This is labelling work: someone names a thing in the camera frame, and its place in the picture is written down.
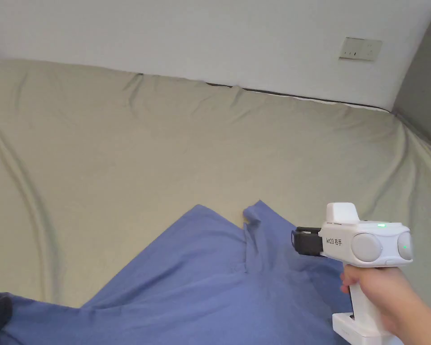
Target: finger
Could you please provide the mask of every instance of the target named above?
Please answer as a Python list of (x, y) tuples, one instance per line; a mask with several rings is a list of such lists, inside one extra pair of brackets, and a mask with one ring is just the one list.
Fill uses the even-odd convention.
[(350, 292), (350, 288), (346, 285), (342, 285), (340, 287), (340, 291), (342, 291), (343, 293), (349, 293)]
[(353, 285), (356, 284), (359, 280), (360, 277), (362, 275), (362, 273), (364, 269), (359, 268), (359, 267), (354, 267), (351, 265), (345, 265), (344, 268), (344, 274), (345, 274), (345, 279), (343, 281), (344, 285)]

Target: wall outlet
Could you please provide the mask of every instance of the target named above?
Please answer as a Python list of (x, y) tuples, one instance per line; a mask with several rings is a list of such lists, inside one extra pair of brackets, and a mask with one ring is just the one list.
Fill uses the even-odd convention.
[(343, 43), (341, 59), (375, 61), (382, 49), (382, 41), (347, 37)]

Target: bed sheet wrinkle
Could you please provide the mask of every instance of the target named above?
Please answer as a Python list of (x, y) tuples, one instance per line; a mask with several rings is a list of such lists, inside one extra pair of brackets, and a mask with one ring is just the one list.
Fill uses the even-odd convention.
[(39, 288), (42, 300), (59, 301), (60, 256), (56, 230), (24, 162), (1, 130), (0, 159), (19, 191), (32, 224), (35, 247), (39, 257)]

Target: blue fabric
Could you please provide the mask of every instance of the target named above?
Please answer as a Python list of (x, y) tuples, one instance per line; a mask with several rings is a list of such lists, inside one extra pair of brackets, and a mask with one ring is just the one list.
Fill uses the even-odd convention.
[(81, 308), (10, 295), (2, 344), (346, 344), (342, 264), (301, 256), (295, 227), (262, 202), (240, 229), (196, 206)]

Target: person's hand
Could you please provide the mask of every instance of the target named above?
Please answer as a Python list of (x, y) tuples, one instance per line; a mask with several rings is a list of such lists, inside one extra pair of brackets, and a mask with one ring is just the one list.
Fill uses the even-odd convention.
[(406, 345), (431, 345), (431, 309), (413, 291), (399, 268), (357, 268), (346, 265), (343, 292), (357, 282), (378, 308), (386, 330)]
[(360, 284), (361, 290), (380, 311), (385, 328), (398, 336), (405, 318), (412, 314), (411, 308), (421, 302), (397, 267), (376, 269), (346, 265), (340, 277), (341, 290), (345, 293), (350, 285)]

